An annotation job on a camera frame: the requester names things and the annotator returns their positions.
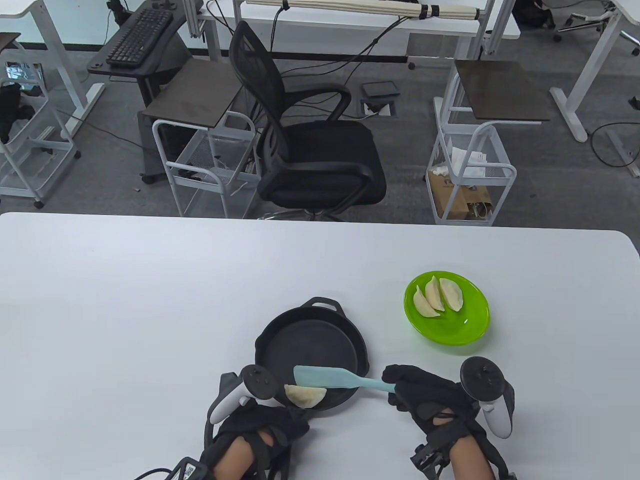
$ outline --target spatula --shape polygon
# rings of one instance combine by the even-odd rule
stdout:
[[[394,393],[396,385],[385,383],[382,380],[359,377],[355,373],[345,369],[332,367],[312,367],[309,365],[296,365],[293,367],[293,376],[300,387],[319,388],[371,388],[383,392]]]

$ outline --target qr code label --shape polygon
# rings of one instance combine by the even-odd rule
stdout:
[[[191,474],[195,471],[196,471],[196,467],[194,467],[190,463],[187,463],[187,466],[184,467],[184,477],[182,478],[182,480],[187,480],[187,478],[189,478]]]

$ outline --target office chair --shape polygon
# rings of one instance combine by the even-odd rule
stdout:
[[[315,84],[285,90],[271,54],[244,21],[238,23],[229,59],[243,86],[264,110],[268,124],[257,154],[262,178],[260,197],[293,209],[265,220],[304,215],[309,220],[335,215],[352,205],[374,205],[387,183],[371,131],[358,122],[338,120],[351,102],[342,84]],[[340,102],[326,120],[284,127],[282,114],[299,101],[321,93],[339,93]]]
[[[564,23],[564,28],[559,28],[554,35],[554,42],[561,42],[562,35],[561,33],[573,30],[583,30],[586,28],[595,28],[600,33],[604,32],[604,29],[607,27],[609,23],[609,19],[613,16],[613,13],[616,11],[616,6],[613,2],[609,0],[602,0],[602,6],[605,8],[605,12],[602,15],[598,15],[596,17],[592,17],[589,15],[584,15],[582,13],[572,13],[569,18]],[[580,25],[573,25],[573,20],[579,19],[584,23]],[[640,55],[640,40],[636,37],[629,35],[624,30],[620,32],[620,36],[622,36],[625,40],[628,40],[632,44],[636,46],[636,48],[632,51],[632,55],[638,56]]]

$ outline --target forearm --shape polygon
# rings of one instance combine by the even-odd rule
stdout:
[[[456,480],[495,480],[489,462],[471,435],[460,438],[449,452]]]
[[[269,446],[273,446],[273,438],[267,433],[260,431],[260,436]],[[239,436],[236,438],[229,450],[225,453],[220,462],[213,468],[216,480],[240,480],[244,473],[251,468],[255,457],[251,445]]]

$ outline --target green bowl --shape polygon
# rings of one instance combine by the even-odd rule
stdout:
[[[459,312],[451,310],[442,296],[445,311],[439,312],[440,317],[425,318],[418,313],[413,304],[415,286],[418,285],[424,294],[424,286],[434,275],[437,279],[448,278],[459,285],[463,295]],[[469,345],[481,339],[491,323],[489,303],[480,289],[465,277],[448,271],[430,271],[414,278],[404,292],[404,312],[418,332],[442,345]]]

